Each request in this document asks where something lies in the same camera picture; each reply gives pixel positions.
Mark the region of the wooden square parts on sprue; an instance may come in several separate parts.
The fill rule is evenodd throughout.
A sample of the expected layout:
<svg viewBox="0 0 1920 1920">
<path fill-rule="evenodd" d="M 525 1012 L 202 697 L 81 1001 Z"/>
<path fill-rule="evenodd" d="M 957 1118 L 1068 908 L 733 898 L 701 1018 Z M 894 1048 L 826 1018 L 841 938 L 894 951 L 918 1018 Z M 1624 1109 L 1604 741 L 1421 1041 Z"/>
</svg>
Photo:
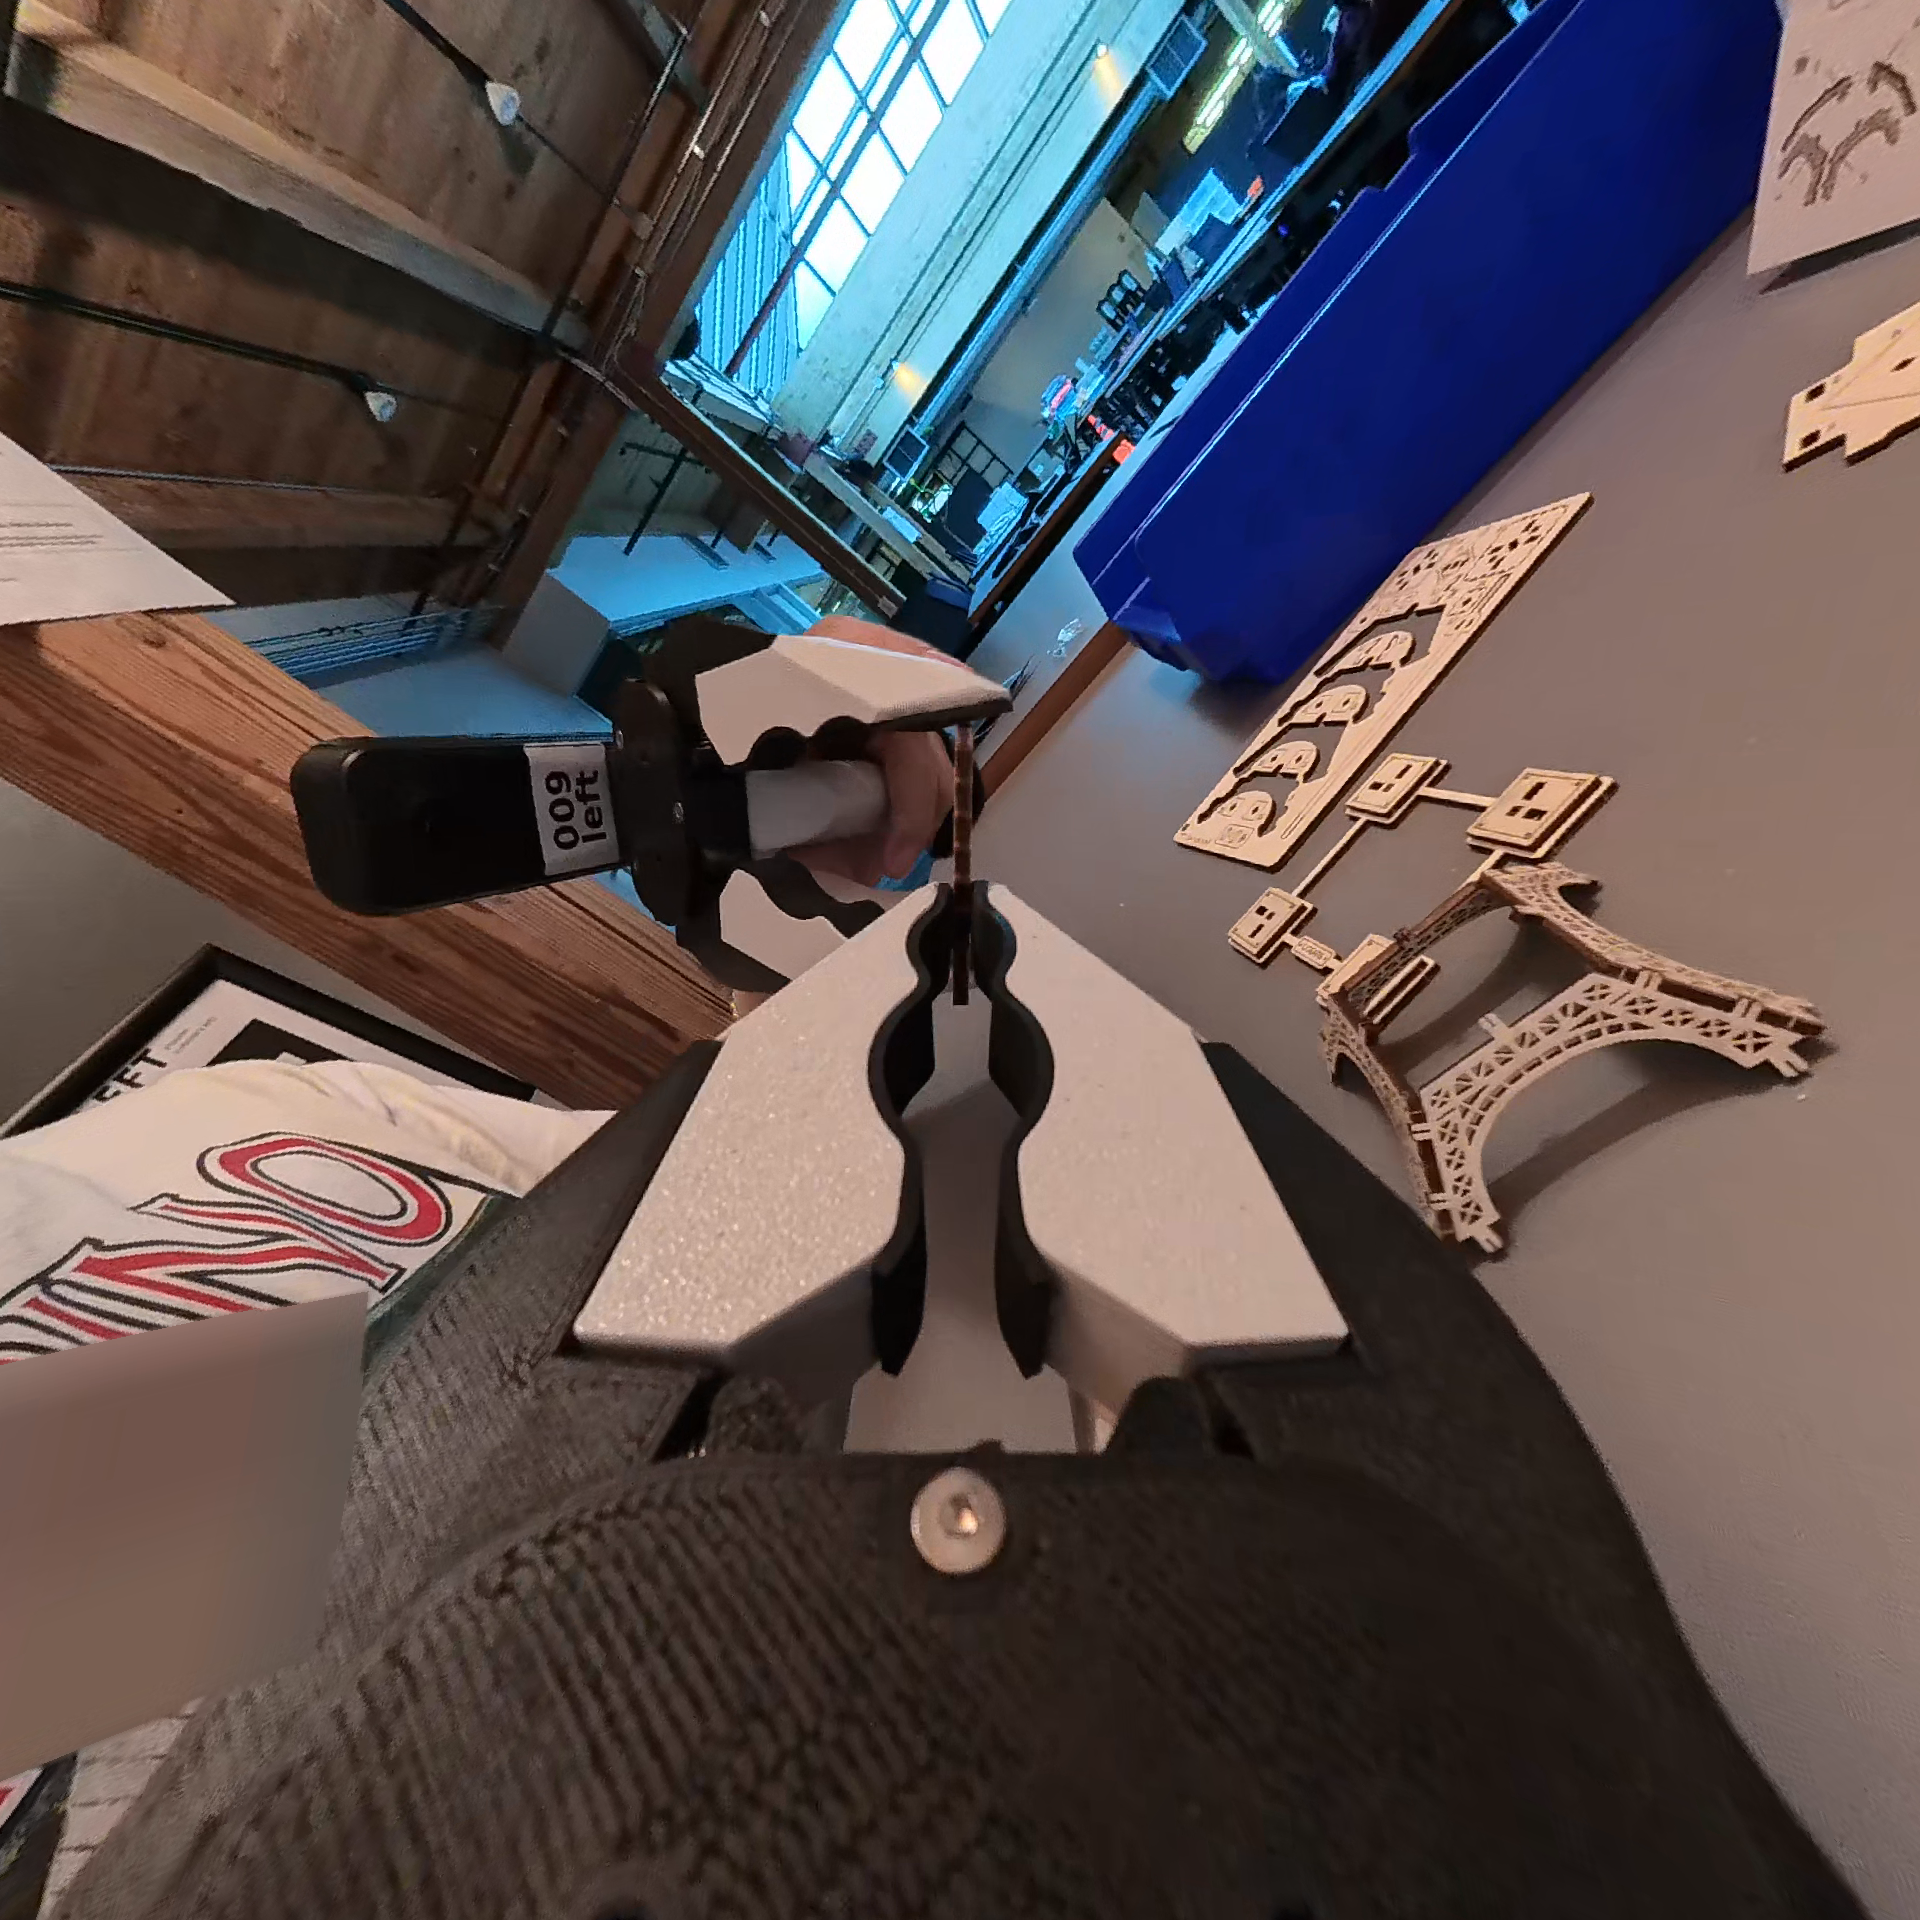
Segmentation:
<svg viewBox="0 0 1920 1920">
<path fill-rule="evenodd" d="M 1342 985 L 1359 961 L 1379 961 L 1382 938 L 1359 938 L 1336 951 L 1313 938 L 1313 919 L 1317 919 L 1317 889 L 1342 868 L 1342 852 L 1359 852 L 1359 836 L 1401 823 L 1413 808 L 1457 808 L 1481 880 L 1489 880 L 1502 864 L 1557 852 L 1618 795 L 1609 774 L 1588 774 L 1588 769 L 1519 769 L 1502 795 L 1457 795 L 1446 774 L 1449 774 L 1449 759 L 1382 750 L 1342 795 L 1336 847 L 1290 889 L 1267 889 L 1252 908 L 1239 908 L 1239 925 L 1229 925 L 1239 961 L 1252 961 L 1252 967 L 1300 961 L 1300 967 L 1317 967 L 1317 985 Z"/>
</svg>

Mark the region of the thick wooden beam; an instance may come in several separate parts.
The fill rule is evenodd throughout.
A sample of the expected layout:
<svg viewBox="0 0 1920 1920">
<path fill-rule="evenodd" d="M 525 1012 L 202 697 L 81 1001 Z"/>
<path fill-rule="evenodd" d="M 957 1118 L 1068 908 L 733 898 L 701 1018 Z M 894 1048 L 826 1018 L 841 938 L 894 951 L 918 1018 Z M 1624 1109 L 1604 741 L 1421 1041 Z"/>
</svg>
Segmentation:
<svg viewBox="0 0 1920 1920">
<path fill-rule="evenodd" d="M 0 774 L 227 898 L 446 1041 L 584 1109 L 628 1109 L 725 1041 L 733 996 L 607 889 L 353 919 L 310 889 L 294 759 L 330 703 L 196 606 L 0 631 Z"/>
</svg>

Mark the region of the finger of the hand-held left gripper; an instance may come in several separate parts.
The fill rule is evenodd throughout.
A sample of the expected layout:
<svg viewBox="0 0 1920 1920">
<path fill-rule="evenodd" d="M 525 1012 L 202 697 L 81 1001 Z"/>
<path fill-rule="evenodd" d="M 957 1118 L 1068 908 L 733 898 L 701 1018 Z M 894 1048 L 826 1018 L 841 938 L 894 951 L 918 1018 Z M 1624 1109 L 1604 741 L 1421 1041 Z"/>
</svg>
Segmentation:
<svg viewBox="0 0 1920 1920">
<path fill-rule="evenodd" d="M 887 919 L 877 889 L 811 880 L 805 864 L 733 868 L 701 925 L 701 967 L 725 996 L 781 996 L 877 919 Z"/>
<path fill-rule="evenodd" d="M 1007 713 L 1007 687 L 941 653 L 877 653 L 831 631 L 767 631 L 694 674 L 701 733 L 725 769 L 811 750 L 831 733 L 941 733 Z"/>
</svg>

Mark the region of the black framed picture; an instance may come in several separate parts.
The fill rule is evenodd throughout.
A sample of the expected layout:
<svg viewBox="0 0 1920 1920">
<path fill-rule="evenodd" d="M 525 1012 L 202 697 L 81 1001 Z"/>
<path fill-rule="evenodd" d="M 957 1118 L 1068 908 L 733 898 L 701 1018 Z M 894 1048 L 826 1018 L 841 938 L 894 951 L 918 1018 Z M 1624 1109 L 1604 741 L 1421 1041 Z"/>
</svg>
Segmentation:
<svg viewBox="0 0 1920 1920">
<path fill-rule="evenodd" d="M 0 1118 L 0 1133 L 37 1133 L 52 1118 L 74 1118 L 94 1099 L 139 1092 L 177 1067 L 227 1067 L 227 1060 L 374 1060 L 421 1082 L 470 1082 L 534 1099 L 525 1073 L 470 1060 L 437 1034 L 413 1034 L 358 1001 L 330 1001 L 298 976 L 272 976 L 242 951 L 202 942 L 147 1001 L 130 1001 L 81 1060 L 66 1060 L 37 1099 Z"/>
</svg>

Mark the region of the person's left hand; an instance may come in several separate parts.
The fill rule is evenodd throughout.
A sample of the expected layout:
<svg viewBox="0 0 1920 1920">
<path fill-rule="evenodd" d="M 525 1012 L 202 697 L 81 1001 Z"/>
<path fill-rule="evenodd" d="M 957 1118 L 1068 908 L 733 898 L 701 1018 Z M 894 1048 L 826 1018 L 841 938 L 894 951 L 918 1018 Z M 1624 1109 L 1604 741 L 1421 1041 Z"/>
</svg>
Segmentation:
<svg viewBox="0 0 1920 1920">
<path fill-rule="evenodd" d="M 877 615 L 820 615 L 811 631 L 869 641 L 869 653 L 908 653 L 908 658 L 941 658 L 937 641 L 894 631 Z M 869 836 L 831 836 L 831 847 L 793 852 L 811 880 L 894 889 L 941 836 L 941 822 L 950 822 L 950 750 L 941 750 L 941 733 L 869 733 L 869 759 L 887 769 L 887 801 L 894 808 Z"/>
</svg>

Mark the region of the folded assembly instruction sheet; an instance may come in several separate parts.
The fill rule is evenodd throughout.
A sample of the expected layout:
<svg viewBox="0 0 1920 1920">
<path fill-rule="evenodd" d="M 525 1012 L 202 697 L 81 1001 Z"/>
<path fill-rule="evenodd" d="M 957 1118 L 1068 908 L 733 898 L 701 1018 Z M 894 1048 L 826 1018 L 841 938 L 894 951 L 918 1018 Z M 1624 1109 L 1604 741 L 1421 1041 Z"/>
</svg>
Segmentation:
<svg viewBox="0 0 1920 1920">
<path fill-rule="evenodd" d="M 1745 279 L 1920 216 L 1920 5 L 1783 0 Z"/>
</svg>

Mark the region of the blue plastic bin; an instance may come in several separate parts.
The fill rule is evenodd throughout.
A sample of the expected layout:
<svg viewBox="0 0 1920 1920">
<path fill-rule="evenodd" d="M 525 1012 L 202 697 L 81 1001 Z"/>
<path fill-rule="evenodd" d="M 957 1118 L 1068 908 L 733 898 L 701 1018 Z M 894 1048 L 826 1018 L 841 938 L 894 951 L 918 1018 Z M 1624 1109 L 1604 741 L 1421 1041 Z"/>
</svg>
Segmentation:
<svg viewBox="0 0 1920 1920">
<path fill-rule="evenodd" d="M 1102 615 L 1277 687 L 1736 222 L 1769 0 L 1546 0 L 1359 196 L 1077 543 Z"/>
</svg>

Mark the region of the flat wooden plate with slots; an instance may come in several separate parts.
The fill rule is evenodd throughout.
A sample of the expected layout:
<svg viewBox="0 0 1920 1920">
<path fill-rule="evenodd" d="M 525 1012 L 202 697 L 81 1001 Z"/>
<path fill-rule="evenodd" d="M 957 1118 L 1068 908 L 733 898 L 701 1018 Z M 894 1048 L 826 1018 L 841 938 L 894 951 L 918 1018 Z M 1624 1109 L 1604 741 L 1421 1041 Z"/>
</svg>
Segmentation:
<svg viewBox="0 0 1920 1920">
<path fill-rule="evenodd" d="M 1843 364 L 1832 364 L 1783 402 L 1779 468 L 1806 468 L 1816 449 L 1867 461 L 1914 429 L 1920 429 L 1920 305 L 1894 305 L 1890 326 L 1853 333 Z"/>
</svg>

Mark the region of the wooden sheet with arch cutouts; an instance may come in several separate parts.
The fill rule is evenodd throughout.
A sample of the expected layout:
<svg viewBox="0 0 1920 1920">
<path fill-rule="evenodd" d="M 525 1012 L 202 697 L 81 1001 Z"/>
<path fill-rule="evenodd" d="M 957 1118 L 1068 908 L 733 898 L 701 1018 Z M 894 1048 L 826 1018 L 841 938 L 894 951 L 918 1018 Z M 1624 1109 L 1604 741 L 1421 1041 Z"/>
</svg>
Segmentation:
<svg viewBox="0 0 1920 1920">
<path fill-rule="evenodd" d="M 1179 823 L 1184 852 L 1284 868 L 1290 847 L 1379 769 L 1401 715 L 1489 631 L 1489 615 L 1546 565 L 1598 493 L 1493 516 L 1401 549 L 1351 630 L 1290 674 L 1267 728 Z"/>
</svg>

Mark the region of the white shirt with red print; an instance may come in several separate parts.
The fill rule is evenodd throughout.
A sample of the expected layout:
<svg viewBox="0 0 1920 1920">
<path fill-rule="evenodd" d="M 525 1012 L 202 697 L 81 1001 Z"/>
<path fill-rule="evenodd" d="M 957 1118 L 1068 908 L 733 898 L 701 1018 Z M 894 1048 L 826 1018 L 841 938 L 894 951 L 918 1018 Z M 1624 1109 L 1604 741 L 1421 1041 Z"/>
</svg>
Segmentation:
<svg viewBox="0 0 1920 1920">
<path fill-rule="evenodd" d="M 0 1143 L 0 1360 L 353 1293 L 381 1318 L 520 1182 L 381 1067 L 177 1067 Z"/>
</svg>

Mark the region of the white printed paper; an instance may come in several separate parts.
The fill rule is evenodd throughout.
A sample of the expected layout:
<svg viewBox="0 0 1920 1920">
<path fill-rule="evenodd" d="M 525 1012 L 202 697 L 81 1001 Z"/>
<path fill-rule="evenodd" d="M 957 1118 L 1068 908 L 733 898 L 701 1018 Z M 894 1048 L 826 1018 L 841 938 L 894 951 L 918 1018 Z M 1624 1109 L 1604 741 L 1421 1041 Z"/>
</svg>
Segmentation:
<svg viewBox="0 0 1920 1920">
<path fill-rule="evenodd" d="M 0 630 L 231 606 L 29 439 L 0 439 Z"/>
</svg>

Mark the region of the wooden lattice tower base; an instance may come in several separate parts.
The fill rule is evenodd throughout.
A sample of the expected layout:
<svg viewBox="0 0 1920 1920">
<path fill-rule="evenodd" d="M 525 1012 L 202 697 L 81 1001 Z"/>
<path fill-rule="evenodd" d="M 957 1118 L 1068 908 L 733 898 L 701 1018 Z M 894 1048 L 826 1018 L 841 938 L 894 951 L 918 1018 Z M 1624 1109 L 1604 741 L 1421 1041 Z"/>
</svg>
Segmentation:
<svg viewBox="0 0 1920 1920">
<path fill-rule="evenodd" d="M 1359 1067 L 1379 1109 L 1401 1133 L 1413 1194 L 1446 1240 L 1502 1250 L 1502 1209 L 1489 1182 L 1489 1133 L 1493 1118 L 1546 1082 L 1570 1060 L 1598 1060 L 1609 1041 L 1695 1041 L 1736 1067 L 1806 1073 L 1806 1041 L 1832 1034 L 1832 1018 L 1796 996 L 1684 967 L 1652 942 L 1624 942 L 1574 908 L 1598 880 L 1557 864 L 1489 864 L 1472 889 L 1449 889 L 1421 925 L 1372 938 L 1342 967 L 1317 985 L 1317 1060 Z M 1574 976 L 1546 996 L 1519 1018 L 1489 1018 L 1489 1041 L 1457 1048 L 1446 1073 L 1413 1082 L 1379 1034 L 1434 985 L 1434 942 L 1515 908 L 1519 925 L 1546 925 L 1557 951 L 1574 951 Z"/>
</svg>

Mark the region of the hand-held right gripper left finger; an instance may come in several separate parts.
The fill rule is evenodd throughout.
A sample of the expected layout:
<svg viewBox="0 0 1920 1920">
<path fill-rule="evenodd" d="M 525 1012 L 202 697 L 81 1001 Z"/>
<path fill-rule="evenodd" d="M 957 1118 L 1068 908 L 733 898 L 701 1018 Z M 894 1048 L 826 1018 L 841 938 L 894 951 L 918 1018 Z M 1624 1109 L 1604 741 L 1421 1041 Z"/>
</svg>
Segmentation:
<svg viewBox="0 0 1920 1920">
<path fill-rule="evenodd" d="M 767 996 L 701 1067 L 584 1314 L 584 1360 L 781 1388 L 852 1443 L 852 1388 L 924 1331 L 924 1160 L 941 889 Z"/>
</svg>

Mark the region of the grey desk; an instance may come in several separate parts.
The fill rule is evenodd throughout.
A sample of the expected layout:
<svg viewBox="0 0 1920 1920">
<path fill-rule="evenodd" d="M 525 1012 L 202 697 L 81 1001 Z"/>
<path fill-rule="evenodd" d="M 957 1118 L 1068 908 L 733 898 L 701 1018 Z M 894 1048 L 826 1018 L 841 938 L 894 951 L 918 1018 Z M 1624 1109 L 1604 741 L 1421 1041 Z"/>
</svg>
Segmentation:
<svg viewBox="0 0 1920 1920">
<path fill-rule="evenodd" d="M 1810 1073 L 1598 1048 L 1489 1143 L 1489 1293 L 1574 1403 L 1732 1719 L 1920 1914 L 1920 430 L 1779 468 L 1920 244 L 1745 279 L 1745 216 L 1449 513 L 1598 493 L 1398 750 L 1598 769 L 1598 919 L 1806 996 Z"/>
</svg>

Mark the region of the large paned window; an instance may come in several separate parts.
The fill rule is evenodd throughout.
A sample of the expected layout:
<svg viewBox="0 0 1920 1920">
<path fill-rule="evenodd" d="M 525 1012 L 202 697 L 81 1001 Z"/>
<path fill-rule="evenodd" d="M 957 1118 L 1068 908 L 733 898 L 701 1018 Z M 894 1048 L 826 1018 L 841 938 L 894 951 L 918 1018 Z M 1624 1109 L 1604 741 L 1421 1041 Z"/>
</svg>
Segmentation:
<svg viewBox="0 0 1920 1920">
<path fill-rule="evenodd" d="M 1007 0 L 852 0 L 701 301 L 694 360 L 776 402 Z"/>
</svg>

